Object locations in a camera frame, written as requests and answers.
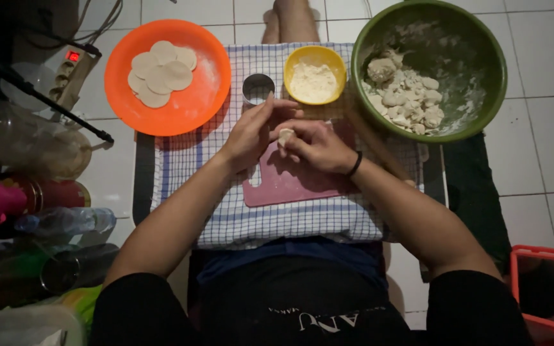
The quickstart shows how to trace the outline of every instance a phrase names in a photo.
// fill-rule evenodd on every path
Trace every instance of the round dough circle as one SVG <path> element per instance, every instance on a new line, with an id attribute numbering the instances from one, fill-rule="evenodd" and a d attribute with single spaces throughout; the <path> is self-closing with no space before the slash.
<path id="1" fill-rule="evenodd" d="M 147 87 L 156 94 L 165 95 L 172 92 L 172 89 L 164 82 L 165 70 L 162 66 L 156 66 L 151 68 L 149 73 L 147 73 L 147 78 L 145 79 Z"/>
<path id="2" fill-rule="evenodd" d="M 152 92 L 146 84 L 144 84 L 138 91 L 138 98 L 143 104 L 145 104 L 145 106 L 150 108 L 159 108 L 168 103 L 168 100 L 170 100 L 170 94 L 156 94 Z"/>
<path id="3" fill-rule="evenodd" d="M 163 80 L 172 90 L 183 90 L 189 87 L 194 75 L 189 67 L 180 61 L 169 62 L 163 67 Z"/>
<path id="4" fill-rule="evenodd" d="M 192 49 L 177 47 L 177 61 L 184 63 L 191 71 L 196 68 L 196 52 Z"/>
<path id="5" fill-rule="evenodd" d="M 145 79 L 149 70 L 158 65 L 158 57 L 151 52 L 140 53 L 132 59 L 132 71 L 140 79 Z"/>
<path id="6" fill-rule="evenodd" d="M 138 92 L 140 90 L 140 86 L 142 84 L 146 84 L 146 82 L 143 79 L 140 79 L 134 70 L 129 71 L 129 75 L 127 75 L 127 83 L 129 84 L 129 87 L 132 88 L 133 91 Z"/>
<path id="7" fill-rule="evenodd" d="M 168 41 L 157 41 L 150 50 L 158 58 L 160 65 L 165 65 L 177 59 L 178 49 Z"/>

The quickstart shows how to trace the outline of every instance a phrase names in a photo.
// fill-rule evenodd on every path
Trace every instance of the wooden rolling pin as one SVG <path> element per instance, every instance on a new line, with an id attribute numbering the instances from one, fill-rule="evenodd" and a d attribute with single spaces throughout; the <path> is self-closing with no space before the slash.
<path id="1" fill-rule="evenodd" d="M 373 128 L 369 126 L 357 110 L 349 108 L 346 111 L 346 117 L 350 120 L 354 130 L 358 132 L 358 136 L 369 146 L 373 153 L 380 160 L 382 167 L 393 176 L 404 181 L 407 185 L 416 187 L 416 182 L 409 176 L 405 167 L 397 161 L 394 155 L 390 153 L 386 145 L 380 137 L 375 133 Z"/>

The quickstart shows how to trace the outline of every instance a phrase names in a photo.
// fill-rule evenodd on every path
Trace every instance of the glass jar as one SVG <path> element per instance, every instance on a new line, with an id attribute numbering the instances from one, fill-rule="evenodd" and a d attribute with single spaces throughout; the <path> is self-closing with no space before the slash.
<path id="1" fill-rule="evenodd" d="M 0 165 L 55 179 L 76 179 L 91 160 L 91 144 L 77 130 L 0 100 Z"/>

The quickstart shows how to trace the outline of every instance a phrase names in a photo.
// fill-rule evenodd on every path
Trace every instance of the white tile floor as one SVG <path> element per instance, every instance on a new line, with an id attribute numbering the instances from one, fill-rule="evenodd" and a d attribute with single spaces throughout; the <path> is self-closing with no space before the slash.
<path id="1" fill-rule="evenodd" d="M 311 0 L 323 41 L 352 43 L 368 18 L 399 0 Z M 554 247 L 554 0 L 447 0 L 476 14 L 496 35 L 508 66 L 507 98 L 486 129 L 489 164 L 500 194 L 513 244 Z M 92 2 L 81 30 L 101 24 L 114 0 Z M 108 106 L 104 66 L 116 43 L 130 29 L 153 20 L 176 18 L 204 25 L 224 44 L 259 44 L 262 15 L 272 0 L 127 0 L 121 17 L 97 42 L 102 61 L 88 78 L 75 110 L 109 131 L 113 147 L 103 147 L 80 180 L 96 206 L 116 211 L 119 220 L 110 240 L 121 245 L 134 228 L 129 218 L 134 179 L 134 133 Z M 60 55 L 47 61 L 56 63 Z M 92 143 L 98 140 L 88 135 Z M 425 327 L 428 285 L 417 261 L 391 244 L 389 276 L 394 299 L 402 302 L 411 327 Z"/>

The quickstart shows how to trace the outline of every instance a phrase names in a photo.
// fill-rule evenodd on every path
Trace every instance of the clear plastic bottle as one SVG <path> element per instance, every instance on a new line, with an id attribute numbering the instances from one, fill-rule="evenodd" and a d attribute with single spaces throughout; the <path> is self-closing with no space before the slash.
<path id="1" fill-rule="evenodd" d="M 0 165 L 74 180 L 90 160 L 91 144 L 83 134 L 0 100 Z"/>
<path id="2" fill-rule="evenodd" d="M 16 220 L 14 229 L 40 237 L 50 237 L 87 232 L 103 233 L 113 229 L 116 223 L 113 211 L 108 208 L 57 207 L 20 217 Z"/>

